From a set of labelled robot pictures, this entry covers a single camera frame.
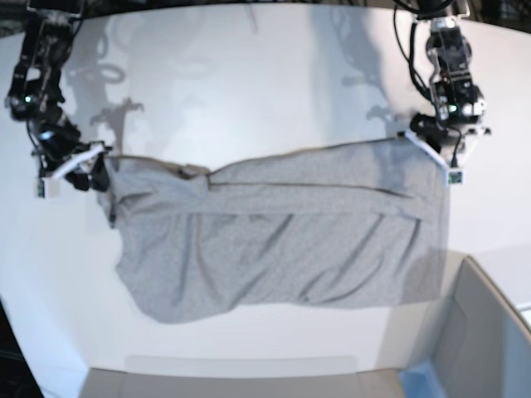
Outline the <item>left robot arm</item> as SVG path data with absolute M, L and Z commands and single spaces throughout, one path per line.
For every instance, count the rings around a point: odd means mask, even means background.
M 443 168 L 457 172 L 465 166 L 479 138 L 490 134 L 483 123 L 486 100 L 470 71 L 471 46 L 459 26 L 459 20 L 470 15 L 469 3 L 395 1 L 394 17 L 400 9 L 412 15 L 409 52 L 402 54 L 411 82 L 434 110 L 433 115 L 415 114 L 405 136 Z M 425 51 L 432 66 L 427 81 L 415 67 L 417 28 L 423 22 L 429 27 Z

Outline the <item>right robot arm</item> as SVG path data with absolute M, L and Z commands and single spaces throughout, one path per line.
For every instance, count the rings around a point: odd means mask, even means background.
M 37 195 L 46 197 L 47 184 L 56 180 L 83 192 L 106 192 L 110 147 L 83 141 L 61 108 L 61 74 L 84 21 L 85 2 L 28 1 L 26 10 L 30 19 L 5 106 L 13 120 L 26 125 L 37 163 Z

